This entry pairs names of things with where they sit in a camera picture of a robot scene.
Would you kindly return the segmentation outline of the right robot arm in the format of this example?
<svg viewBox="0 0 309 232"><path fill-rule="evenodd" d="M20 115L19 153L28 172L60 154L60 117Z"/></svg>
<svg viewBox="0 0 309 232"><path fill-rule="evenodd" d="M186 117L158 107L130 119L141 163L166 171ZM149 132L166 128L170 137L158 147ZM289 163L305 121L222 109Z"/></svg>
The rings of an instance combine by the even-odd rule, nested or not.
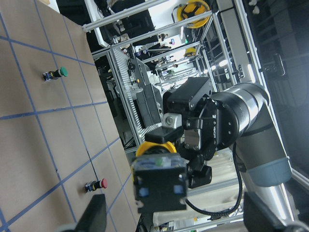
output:
<svg viewBox="0 0 309 232"><path fill-rule="evenodd" d="M162 126L147 133L136 154L135 199L138 211L185 210L227 216L240 205L213 212L190 202L187 191L212 180L207 165L218 150L232 148L239 188L245 178L261 188L277 187L292 177L289 158L269 111L270 96L258 83L244 82L212 92L209 81L190 77L163 94Z"/></svg>

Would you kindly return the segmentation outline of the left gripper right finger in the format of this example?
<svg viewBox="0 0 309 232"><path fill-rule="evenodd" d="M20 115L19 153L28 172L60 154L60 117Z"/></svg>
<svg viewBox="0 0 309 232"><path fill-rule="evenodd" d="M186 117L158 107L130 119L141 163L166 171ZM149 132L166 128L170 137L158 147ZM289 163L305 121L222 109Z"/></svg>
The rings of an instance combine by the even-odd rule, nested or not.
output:
<svg viewBox="0 0 309 232"><path fill-rule="evenodd" d="M286 226L254 192L244 194L243 222L249 232L283 232Z"/></svg>

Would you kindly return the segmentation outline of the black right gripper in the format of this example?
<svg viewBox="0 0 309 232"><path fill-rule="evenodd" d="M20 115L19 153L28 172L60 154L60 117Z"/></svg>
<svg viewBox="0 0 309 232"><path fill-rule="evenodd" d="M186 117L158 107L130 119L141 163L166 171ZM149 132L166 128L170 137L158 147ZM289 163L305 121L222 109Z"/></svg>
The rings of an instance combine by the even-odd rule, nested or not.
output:
<svg viewBox="0 0 309 232"><path fill-rule="evenodd" d="M145 154L179 153L188 161L189 188L209 184L207 165L216 150L232 145L246 129L246 104L229 92L214 94L208 77L189 77L163 94L163 114L183 117L183 128L156 128L146 133Z"/></svg>

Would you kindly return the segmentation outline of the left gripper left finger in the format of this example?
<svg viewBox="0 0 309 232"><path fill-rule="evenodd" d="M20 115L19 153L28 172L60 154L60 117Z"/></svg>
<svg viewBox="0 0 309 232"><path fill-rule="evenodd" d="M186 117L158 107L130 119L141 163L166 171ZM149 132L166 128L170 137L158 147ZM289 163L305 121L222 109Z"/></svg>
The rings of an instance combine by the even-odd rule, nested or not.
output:
<svg viewBox="0 0 309 232"><path fill-rule="evenodd" d="M107 227L106 198L104 194L93 195L75 232L104 232Z"/></svg>

